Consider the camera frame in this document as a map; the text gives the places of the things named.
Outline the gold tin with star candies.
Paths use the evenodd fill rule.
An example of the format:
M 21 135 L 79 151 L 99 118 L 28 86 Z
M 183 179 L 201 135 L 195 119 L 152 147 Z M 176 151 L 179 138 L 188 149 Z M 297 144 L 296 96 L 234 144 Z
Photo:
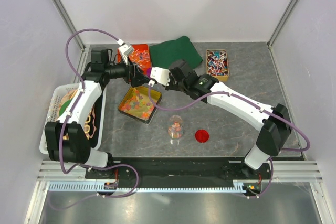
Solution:
M 149 124 L 157 110 L 148 96 L 148 87 L 131 87 L 118 106 L 118 111 L 132 119 Z

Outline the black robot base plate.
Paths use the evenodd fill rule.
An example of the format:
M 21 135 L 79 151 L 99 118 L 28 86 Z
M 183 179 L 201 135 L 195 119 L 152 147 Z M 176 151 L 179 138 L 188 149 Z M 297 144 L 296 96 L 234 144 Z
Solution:
M 145 176 L 218 177 L 224 180 L 269 179 L 271 168 L 265 162 L 257 170 L 244 163 L 242 157 L 124 157 L 109 158 L 106 167 L 130 165 L 141 178 Z

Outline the magenta plastic scoop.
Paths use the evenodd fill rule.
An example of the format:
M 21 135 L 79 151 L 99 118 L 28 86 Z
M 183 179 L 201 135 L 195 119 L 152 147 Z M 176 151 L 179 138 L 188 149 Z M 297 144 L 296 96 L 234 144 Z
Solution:
M 147 75 L 148 77 L 151 76 L 151 71 L 152 71 L 152 67 L 147 68 L 147 70 L 146 70 L 146 75 Z

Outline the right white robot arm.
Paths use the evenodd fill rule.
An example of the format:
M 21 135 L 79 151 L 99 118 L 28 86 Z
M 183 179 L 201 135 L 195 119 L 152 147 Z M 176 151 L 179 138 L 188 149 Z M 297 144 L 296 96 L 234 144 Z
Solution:
M 169 66 L 168 79 L 167 90 L 184 92 L 194 100 L 208 94 L 202 98 L 202 102 L 230 112 L 259 131 L 255 145 L 240 166 L 240 172 L 245 178 L 254 178 L 268 158 L 280 153 L 291 135 L 290 125 L 263 112 L 266 110 L 290 122 L 288 109 L 282 104 L 275 107 L 262 104 L 232 90 L 209 74 L 198 76 L 185 60 L 178 60 Z

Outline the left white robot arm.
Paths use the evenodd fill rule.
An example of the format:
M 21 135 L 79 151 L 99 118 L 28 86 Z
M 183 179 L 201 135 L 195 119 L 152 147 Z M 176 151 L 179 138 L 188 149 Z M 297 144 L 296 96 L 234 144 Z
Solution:
M 111 178 L 115 165 L 111 154 L 96 150 L 87 139 L 85 126 L 90 125 L 87 117 L 99 118 L 92 108 L 100 108 L 102 94 L 112 79 L 122 78 L 132 87 L 149 81 L 141 68 L 131 61 L 133 46 L 124 44 L 118 49 L 121 61 L 110 60 L 112 50 L 95 48 L 91 51 L 91 61 L 80 77 L 80 85 L 75 96 L 63 114 L 54 122 L 45 125 L 45 137 L 49 158 L 60 163 L 70 162 L 97 167 L 103 178 Z

